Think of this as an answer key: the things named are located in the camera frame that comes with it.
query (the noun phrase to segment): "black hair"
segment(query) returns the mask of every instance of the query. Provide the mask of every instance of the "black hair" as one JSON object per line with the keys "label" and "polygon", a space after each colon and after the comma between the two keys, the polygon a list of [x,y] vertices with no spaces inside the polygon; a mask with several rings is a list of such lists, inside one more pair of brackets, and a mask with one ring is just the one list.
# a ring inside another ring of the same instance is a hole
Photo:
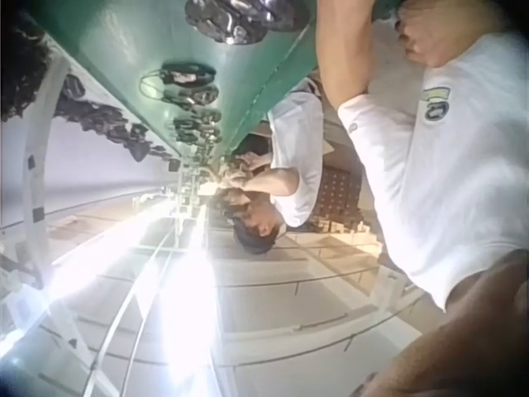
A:
{"label": "black hair", "polygon": [[233,218],[233,234],[246,252],[260,255],[272,249],[279,227],[275,227],[268,236],[260,236],[257,227],[247,227],[241,219]]}

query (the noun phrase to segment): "wall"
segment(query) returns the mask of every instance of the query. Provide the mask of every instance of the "wall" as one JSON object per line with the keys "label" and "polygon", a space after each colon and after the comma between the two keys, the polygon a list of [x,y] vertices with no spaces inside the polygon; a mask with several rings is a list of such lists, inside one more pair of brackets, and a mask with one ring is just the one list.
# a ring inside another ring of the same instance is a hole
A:
{"label": "wall", "polygon": [[[22,220],[25,128],[19,117],[2,124],[2,227]],[[55,118],[45,165],[46,212],[158,189],[174,182],[175,175],[159,158],[147,156],[136,163],[127,149],[104,136]]]}

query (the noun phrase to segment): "hand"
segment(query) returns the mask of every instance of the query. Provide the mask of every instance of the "hand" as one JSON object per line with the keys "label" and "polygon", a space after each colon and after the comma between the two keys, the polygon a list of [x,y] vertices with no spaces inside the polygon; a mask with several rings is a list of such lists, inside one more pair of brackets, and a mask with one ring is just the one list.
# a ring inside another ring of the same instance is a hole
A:
{"label": "hand", "polygon": [[406,0],[396,27],[407,57],[436,68],[463,54],[481,36],[501,31],[499,13],[484,0]]}
{"label": "hand", "polygon": [[245,183],[251,179],[251,174],[241,170],[227,170],[219,184],[220,189],[244,189]]}
{"label": "hand", "polygon": [[267,165],[270,161],[270,154],[266,155],[256,155],[253,151],[249,151],[244,155],[237,156],[238,159],[241,159],[244,164],[242,169],[246,171],[257,170],[263,165]]}

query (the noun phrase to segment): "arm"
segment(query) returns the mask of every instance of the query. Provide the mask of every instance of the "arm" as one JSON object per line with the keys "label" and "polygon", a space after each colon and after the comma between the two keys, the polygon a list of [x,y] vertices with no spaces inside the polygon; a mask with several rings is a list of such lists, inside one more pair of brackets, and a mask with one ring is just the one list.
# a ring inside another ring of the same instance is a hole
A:
{"label": "arm", "polygon": [[258,168],[272,163],[273,154],[266,153],[265,155],[256,155],[254,152],[248,152],[244,155],[237,156],[245,162],[245,168],[248,171],[257,170]]}
{"label": "arm", "polygon": [[292,196],[298,190],[299,172],[295,168],[274,168],[252,179],[232,180],[234,187],[246,192],[263,192],[278,197]]}
{"label": "arm", "polygon": [[508,23],[489,0],[407,0],[398,10],[400,41],[410,60],[441,67]]}
{"label": "arm", "polygon": [[318,0],[316,52],[323,88],[338,109],[367,92],[373,70],[374,0]]}

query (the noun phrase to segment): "bright light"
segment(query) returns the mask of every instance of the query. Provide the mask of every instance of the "bright light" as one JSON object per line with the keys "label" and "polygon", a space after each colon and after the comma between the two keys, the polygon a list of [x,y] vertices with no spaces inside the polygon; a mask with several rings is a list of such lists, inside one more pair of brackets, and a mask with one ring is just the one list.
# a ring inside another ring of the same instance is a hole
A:
{"label": "bright light", "polygon": [[1,340],[0,341],[0,359],[4,357],[11,349],[13,349],[13,346],[15,346],[15,343],[20,341],[23,336],[24,336],[24,332],[21,329],[16,329],[8,333],[8,335],[6,335],[5,338],[3,338],[3,340]]}
{"label": "bright light", "polygon": [[164,349],[177,385],[211,364],[217,330],[215,275],[203,246],[205,215],[202,207],[188,252],[172,266],[160,293]]}
{"label": "bright light", "polygon": [[60,257],[53,263],[60,268],[51,282],[50,299],[63,298],[90,284],[97,274],[137,245],[147,227],[166,216],[173,206],[170,201],[158,203]]}

